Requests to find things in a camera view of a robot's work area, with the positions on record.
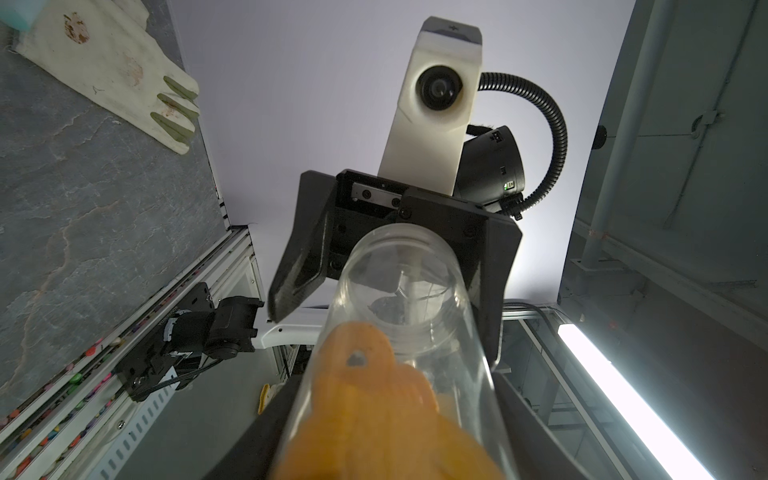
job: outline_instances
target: metal pipe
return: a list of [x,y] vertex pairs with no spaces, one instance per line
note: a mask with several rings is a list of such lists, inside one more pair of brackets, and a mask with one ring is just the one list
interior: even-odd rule
[[600,258],[601,244],[611,218],[611,209],[616,198],[619,180],[621,180],[621,172],[632,155],[634,141],[637,138],[637,132],[640,131],[645,105],[654,84],[661,54],[664,53],[664,46],[667,43],[674,17],[674,7],[675,0],[656,0],[650,12],[640,55],[627,93],[627,101],[624,104],[624,111],[621,112],[616,141],[592,216],[589,238],[581,255],[581,264],[587,268],[595,268]]

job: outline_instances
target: camera lens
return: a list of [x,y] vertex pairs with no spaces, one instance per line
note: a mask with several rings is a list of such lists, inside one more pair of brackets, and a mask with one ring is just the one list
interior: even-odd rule
[[416,82],[416,91],[431,110],[445,110],[453,105],[462,90],[462,79],[450,67],[428,68]]

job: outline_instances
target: orange silicone piece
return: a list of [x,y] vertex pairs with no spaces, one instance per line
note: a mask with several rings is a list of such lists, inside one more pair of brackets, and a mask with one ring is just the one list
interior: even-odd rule
[[475,439],[438,413],[427,378],[398,364],[373,325],[338,325],[317,354],[312,412],[273,480],[503,478]]

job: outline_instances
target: cable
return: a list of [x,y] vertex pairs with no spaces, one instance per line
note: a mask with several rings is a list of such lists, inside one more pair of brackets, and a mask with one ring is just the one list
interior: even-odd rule
[[218,360],[216,360],[216,361],[214,361],[212,363],[209,363],[208,365],[201,366],[197,370],[192,370],[191,372],[183,373],[183,374],[181,374],[181,375],[179,375],[177,377],[174,377],[174,378],[172,378],[170,380],[166,380],[165,382],[160,382],[160,383],[158,383],[155,386],[148,387],[146,389],[139,389],[139,390],[134,392],[133,397],[137,398],[137,397],[144,396],[144,395],[150,395],[151,393],[154,393],[157,390],[162,390],[162,389],[164,389],[165,387],[167,387],[169,385],[173,385],[174,383],[183,382],[184,380],[187,380],[187,379],[190,379],[192,377],[200,375],[202,372],[205,372],[206,370],[215,367],[216,365],[218,365],[221,362],[222,362],[222,360],[218,359]]
[[534,310],[536,313],[539,314],[542,320],[544,320],[544,323],[546,323],[547,328],[549,328],[549,332],[552,334],[552,336],[555,337],[555,339],[558,338],[558,332],[554,329],[554,326],[552,325],[552,322],[549,320],[549,317],[546,313],[544,313],[544,310],[542,310],[540,307],[534,305],[533,303],[526,303],[526,302],[504,302],[504,310],[511,309],[513,307],[520,307],[525,308],[528,310]]
[[546,197],[563,171],[565,153],[568,150],[568,129],[565,127],[565,118],[563,118],[558,104],[543,88],[524,78],[506,73],[484,71],[480,74],[478,91],[484,90],[505,91],[530,101],[544,114],[552,130],[552,159],[544,179],[536,187],[536,190],[521,203],[509,207],[511,214],[519,214]]

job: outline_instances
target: black bracket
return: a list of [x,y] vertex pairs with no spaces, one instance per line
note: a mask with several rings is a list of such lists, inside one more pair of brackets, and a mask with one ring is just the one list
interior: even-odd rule
[[481,204],[352,170],[336,177],[302,174],[293,231],[270,287],[271,320],[288,316],[326,277],[338,280],[352,248],[368,232],[397,222],[429,228],[453,249],[493,369],[501,348],[504,288],[522,238],[517,224]]
[[[181,375],[196,370],[203,353],[231,359],[239,352],[255,351],[250,339],[257,334],[253,321],[262,306],[257,298],[232,296],[214,308],[208,285],[196,284],[118,363],[115,370],[125,391],[140,402],[148,395],[140,390],[157,385],[172,366]],[[184,380],[177,389],[191,381]]]

